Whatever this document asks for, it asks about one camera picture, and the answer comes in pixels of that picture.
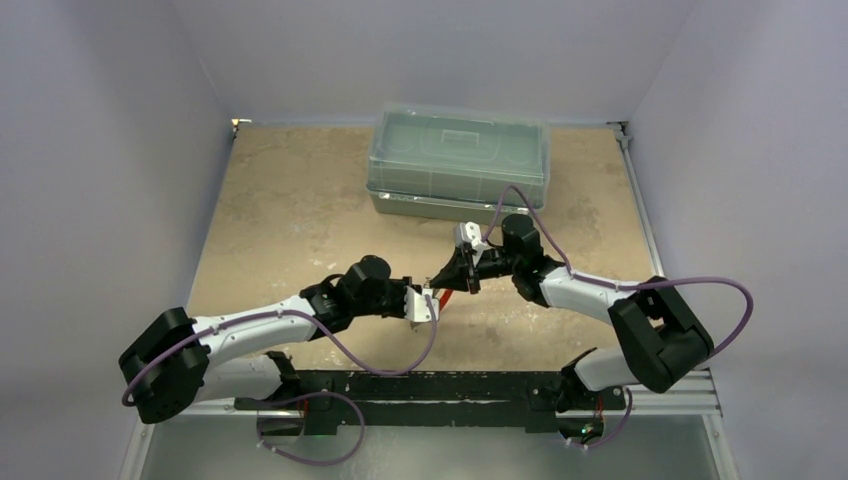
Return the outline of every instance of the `white backdrop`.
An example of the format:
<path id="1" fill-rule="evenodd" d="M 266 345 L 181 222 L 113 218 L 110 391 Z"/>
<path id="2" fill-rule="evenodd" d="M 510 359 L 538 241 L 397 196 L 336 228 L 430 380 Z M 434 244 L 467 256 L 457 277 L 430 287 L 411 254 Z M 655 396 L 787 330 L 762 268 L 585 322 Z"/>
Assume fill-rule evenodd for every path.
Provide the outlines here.
<path id="1" fill-rule="evenodd" d="M 174 0 L 233 116 L 370 121 L 385 101 L 633 114 L 695 0 Z"/>
<path id="2" fill-rule="evenodd" d="M 714 371 L 744 479 L 845 478 L 848 4 L 701 0 L 633 118 L 667 271 L 742 280 Z M 717 336 L 731 290 L 689 287 Z"/>
<path id="3" fill-rule="evenodd" d="M 114 479 L 232 127 L 167 0 L 2 2 L 0 112 L 0 479 Z"/>

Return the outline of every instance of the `storage box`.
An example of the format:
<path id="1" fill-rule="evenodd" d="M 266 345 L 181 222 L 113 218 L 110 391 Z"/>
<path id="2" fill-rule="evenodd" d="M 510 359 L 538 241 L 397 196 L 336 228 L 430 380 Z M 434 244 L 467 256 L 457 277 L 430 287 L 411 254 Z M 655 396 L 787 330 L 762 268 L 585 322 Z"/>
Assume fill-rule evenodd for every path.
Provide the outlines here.
<path id="1" fill-rule="evenodd" d="M 541 210 L 549 136 L 534 118 L 388 105 L 371 140 L 366 188 L 382 213 L 489 223 L 509 184 Z M 527 212 L 514 192 L 504 205 L 503 214 Z"/>

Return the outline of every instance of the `floor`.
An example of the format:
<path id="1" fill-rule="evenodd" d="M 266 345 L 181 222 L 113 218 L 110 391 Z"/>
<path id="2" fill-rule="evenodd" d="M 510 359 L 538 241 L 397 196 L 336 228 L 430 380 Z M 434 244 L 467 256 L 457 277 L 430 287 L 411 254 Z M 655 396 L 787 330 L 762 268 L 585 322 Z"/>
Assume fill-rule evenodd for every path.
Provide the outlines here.
<path id="1" fill-rule="evenodd" d="M 344 273 L 367 254 L 386 259 L 393 277 L 423 283 L 435 275 L 453 251 L 454 223 L 374 211 L 365 191 L 371 134 L 370 128 L 241 128 L 189 314 L 278 302 L 330 273 Z M 542 219 L 575 268 L 649 278 L 650 257 L 612 132 L 553 129 L 551 141 L 552 178 Z M 429 328 L 366 317 L 339 338 L 366 363 L 396 369 L 418 356 Z M 455 294 L 438 329 L 420 369 L 559 370 L 586 349 L 615 342 L 612 329 L 598 321 L 528 304 L 508 278 L 484 283 L 478 295 Z M 326 339 L 275 350 L 292 355 L 300 369 L 357 368 Z"/>

